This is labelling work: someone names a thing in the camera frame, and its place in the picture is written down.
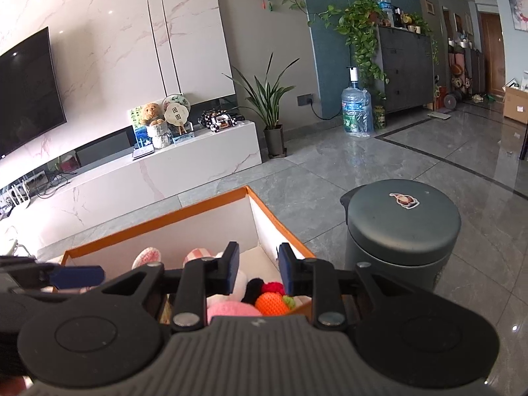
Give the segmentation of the person's hand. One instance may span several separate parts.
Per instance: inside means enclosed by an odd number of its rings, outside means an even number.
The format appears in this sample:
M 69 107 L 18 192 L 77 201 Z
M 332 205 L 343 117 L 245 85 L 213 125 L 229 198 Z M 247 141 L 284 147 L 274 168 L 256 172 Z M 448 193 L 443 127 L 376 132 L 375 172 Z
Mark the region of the person's hand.
M 0 396 L 18 396 L 26 389 L 23 376 L 0 376 Z

